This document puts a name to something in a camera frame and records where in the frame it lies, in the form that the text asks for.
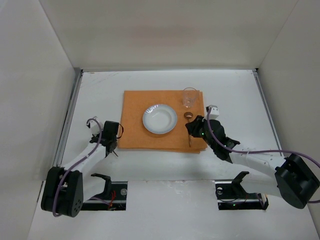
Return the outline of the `copper spoon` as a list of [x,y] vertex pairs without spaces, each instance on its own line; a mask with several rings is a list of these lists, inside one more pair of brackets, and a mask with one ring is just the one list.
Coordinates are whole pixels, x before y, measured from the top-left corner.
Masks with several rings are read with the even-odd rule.
[[[193,113],[192,112],[185,112],[184,118],[190,123],[191,119],[193,118]],[[188,135],[188,144],[189,144],[189,147],[191,147],[191,136],[190,135]]]

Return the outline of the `orange cloth placemat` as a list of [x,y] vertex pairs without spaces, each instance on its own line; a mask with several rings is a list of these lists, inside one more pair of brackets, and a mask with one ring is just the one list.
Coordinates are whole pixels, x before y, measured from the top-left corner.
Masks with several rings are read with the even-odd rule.
[[[177,124],[173,130],[165,134],[154,134],[143,125],[143,114],[151,106],[168,105],[177,115]],[[191,109],[183,105],[182,90],[126,90],[124,91],[123,107],[120,124],[124,127],[122,137],[118,141],[120,149],[152,149],[168,150],[182,153],[199,153],[207,148],[200,138],[191,138],[185,124],[185,112],[193,116],[205,114],[203,93],[198,91],[197,98]]]

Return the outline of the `clear plastic cup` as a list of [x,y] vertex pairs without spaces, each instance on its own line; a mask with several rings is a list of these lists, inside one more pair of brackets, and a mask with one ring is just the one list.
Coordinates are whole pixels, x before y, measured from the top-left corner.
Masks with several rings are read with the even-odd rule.
[[186,108],[192,108],[198,96],[198,91],[193,87],[186,87],[182,91],[182,103]]

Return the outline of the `white ceramic plate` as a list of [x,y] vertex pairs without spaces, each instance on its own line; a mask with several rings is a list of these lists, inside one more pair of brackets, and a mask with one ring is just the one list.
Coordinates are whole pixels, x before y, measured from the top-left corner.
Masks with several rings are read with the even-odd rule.
[[176,111],[166,104],[148,107],[142,116],[143,126],[152,134],[163,135],[172,131],[178,122]]

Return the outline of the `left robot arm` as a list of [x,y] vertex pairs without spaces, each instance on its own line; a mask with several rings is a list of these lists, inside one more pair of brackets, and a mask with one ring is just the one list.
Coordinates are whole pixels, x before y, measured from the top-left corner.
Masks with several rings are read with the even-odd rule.
[[124,128],[115,121],[100,123],[93,117],[86,126],[92,137],[85,150],[64,166],[47,173],[40,207],[54,217],[74,218],[80,211],[114,211],[121,208],[120,188],[110,176],[96,173],[94,167],[114,153]]

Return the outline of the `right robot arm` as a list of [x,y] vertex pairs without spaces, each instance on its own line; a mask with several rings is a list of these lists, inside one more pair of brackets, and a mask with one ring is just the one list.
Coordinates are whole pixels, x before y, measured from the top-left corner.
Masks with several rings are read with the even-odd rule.
[[291,206],[303,209],[320,187],[319,179],[304,162],[305,154],[288,151],[287,157],[281,157],[274,155],[275,150],[249,150],[227,137],[219,121],[200,115],[185,127],[190,136],[203,139],[220,160],[269,176],[271,183],[256,185],[263,194],[281,197]]

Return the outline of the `left aluminium frame rail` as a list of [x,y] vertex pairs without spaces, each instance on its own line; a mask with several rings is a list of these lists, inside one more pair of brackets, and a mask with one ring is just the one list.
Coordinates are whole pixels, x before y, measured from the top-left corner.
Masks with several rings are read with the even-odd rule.
[[62,131],[59,137],[57,149],[56,149],[53,163],[52,163],[53,167],[60,167],[62,164],[63,156],[64,156],[66,145],[67,145],[68,135],[70,132],[71,123],[72,123],[72,119],[73,119],[73,115],[76,107],[76,102],[78,99],[80,86],[82,82],[83,69],[79,67],[75,67],[74,72],[75,72],[75,78],[72,84],[69,102],[68,102],[65,118],[63,121]]

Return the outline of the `aluminium frame rail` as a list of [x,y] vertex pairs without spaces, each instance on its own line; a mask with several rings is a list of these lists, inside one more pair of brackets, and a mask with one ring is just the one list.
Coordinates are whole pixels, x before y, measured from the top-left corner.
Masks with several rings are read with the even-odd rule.
[[269,109],[269,106],[268,106],[268,103],[267,103],[263,88],[262,88],[262,85],[261,85],[261,81],[260,81],[260,78],[259,78],[258,70],[259,70],[258,68],[254,68],[252,70],[253,76],[255,78],[255,82],[256,82],[256,85],[258,87],[258,90],[259,90],[259,93],[260,93],[260,96],[261,96],[261,99],[262,99],[262,102],[263,102],[263,105],[264,105],[264,108],[265,108],[265,111],[266,111],[266,114],[267,114],[267,117],[268,117],[269,124],[270,124],[270,126],[272,128],[272,133],[273,133],[273,137],[274,137],[274,139],[276,141],[277,149],[278,150],[282,150],[282,146],[281,146],[281,143],[280,143],[280,140],[279,140],[276,128],[275,128],[275,124],[274,124],[274,121],[273,121],[273,118],[272,118],[272,115],[271,115],[271,112],[270,112],[270,109]]
[[72,84],[69,102],[68,102],[65,118],[63,121],[62,131],[59,137],[57,149],[56,149],[53,163],[52,163],[53,167],[60,167],[62,164],[63,156],[64,156],[66,145],[67,145],[68,135],[70,132],[71,123],[72,123],[72,119],[73,119],[73,115],[76,107],[76,102],[78,99],[80,86],[82,82],[83,69],[79,67],[75,67],[74,72],[75,72],[75,78]]

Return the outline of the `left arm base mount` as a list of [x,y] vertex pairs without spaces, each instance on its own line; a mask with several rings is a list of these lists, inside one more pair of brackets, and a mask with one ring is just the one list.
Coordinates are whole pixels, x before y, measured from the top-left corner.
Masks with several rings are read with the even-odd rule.
[[82,211],[124,211],[128,182],[112,181],[110,176],[93,173],[84,185]]

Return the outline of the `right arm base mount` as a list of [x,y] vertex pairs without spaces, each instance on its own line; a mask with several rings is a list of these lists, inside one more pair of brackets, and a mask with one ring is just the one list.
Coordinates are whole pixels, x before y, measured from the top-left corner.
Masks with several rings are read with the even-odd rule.
[[233,179],[215,181],[215,195],[219,210],[263,210],[269,206],[268,197],[261,193],[248,193],[241,186],[248,171],[240,172]]

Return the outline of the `right aluminium frame rail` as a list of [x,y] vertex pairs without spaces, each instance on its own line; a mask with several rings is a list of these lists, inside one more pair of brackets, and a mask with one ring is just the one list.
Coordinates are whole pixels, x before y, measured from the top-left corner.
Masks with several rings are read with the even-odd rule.
[[267,117],[268,117],[269,124],[270,124],[270,126],[272,128],[272,133],[273,133],[273,137],[274,137],[274,139],[276,141],[277,149],[278,150],[282,150],[282,146],[281,146],[281,143],[280,143],[280,140],[279,140],[276,128],[275,128],[275,124],[274,124],[274,121],[273,121],[273,118],[272,118],[272,115],[271,115],[271,112],[270,112],[270,109],[269,109],[269,106],[268,106],[268,103],[267,103],[263,88],[262,88],[262,85],[261,85],[261,81],[260,81],[260,78],[259,78],[258,70],[259,70],[258,68],[254,68],[252,70],[253,76],[255,78],[255,82],[256,82],[256,85],[258,87],[258,90],[259,90],[259,93],[260,93],[260,96],[261,96],[261,99],[262,99],[262,102],[263,102],[263,105],[264,105],[264,108],[265,108],[265,111],[266,111],[266,114],[267,114]]

